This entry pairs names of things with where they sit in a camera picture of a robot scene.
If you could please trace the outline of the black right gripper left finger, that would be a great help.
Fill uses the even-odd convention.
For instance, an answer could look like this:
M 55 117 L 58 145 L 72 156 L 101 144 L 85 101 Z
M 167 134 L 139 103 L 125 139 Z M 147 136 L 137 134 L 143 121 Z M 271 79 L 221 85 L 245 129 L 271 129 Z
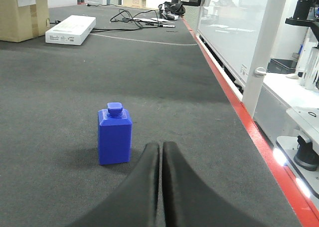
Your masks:
M 114 191 L 70 227 L 154 227 L 156 225 L 160 147 L 150 142 L 131 173 Z

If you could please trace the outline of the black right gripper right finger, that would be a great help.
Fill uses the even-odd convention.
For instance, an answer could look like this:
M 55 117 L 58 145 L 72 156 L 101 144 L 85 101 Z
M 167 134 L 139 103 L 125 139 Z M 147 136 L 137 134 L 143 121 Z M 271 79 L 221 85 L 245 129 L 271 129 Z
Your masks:
M 172 141 L 163 144 L 162 196 L 168 227 L 263 226 L 210 188 Z

